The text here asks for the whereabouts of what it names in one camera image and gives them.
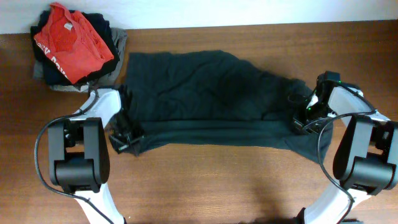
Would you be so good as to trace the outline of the dark green t-shirt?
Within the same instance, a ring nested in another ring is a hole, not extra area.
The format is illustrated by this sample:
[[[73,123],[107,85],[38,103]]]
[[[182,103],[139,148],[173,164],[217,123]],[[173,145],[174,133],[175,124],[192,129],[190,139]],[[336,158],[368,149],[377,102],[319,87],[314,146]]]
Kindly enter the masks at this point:
[[[321,136],[292,126],[294,95],[305,82],[274,75],[224,51],[131,53],[125,87],[130,120],[144,135],[135,154],[167,144],[215,144],[287,149],[323,159],[331,127]]]

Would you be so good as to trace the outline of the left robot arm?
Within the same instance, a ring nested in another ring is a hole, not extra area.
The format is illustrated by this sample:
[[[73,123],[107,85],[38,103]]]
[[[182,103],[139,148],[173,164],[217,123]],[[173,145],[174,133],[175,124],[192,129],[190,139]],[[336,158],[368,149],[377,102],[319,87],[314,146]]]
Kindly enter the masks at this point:
[[[47,128],[51,183],[79,203],[90,223],[126,222],[108,187],[107,145],[118,153],[140,151],[144,131],[126,113],[131,98],[123,85],[92,90],[76,113]]]

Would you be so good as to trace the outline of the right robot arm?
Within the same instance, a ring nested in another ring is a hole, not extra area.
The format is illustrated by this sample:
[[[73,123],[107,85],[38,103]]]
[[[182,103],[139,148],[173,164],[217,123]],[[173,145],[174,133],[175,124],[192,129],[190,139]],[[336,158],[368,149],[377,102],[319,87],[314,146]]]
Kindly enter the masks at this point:
[[[338,119],[346,131],[329,174],[320,139]],[[397,185],[397,122],[378,112],[358,86],[342,82],[339,73],[325,71],[318,76],[292,123],[302,134],[317,134],[317,162],[330,181],[313,204],[301,209],[296,223],[349,223],[347,216],[355,206]]]

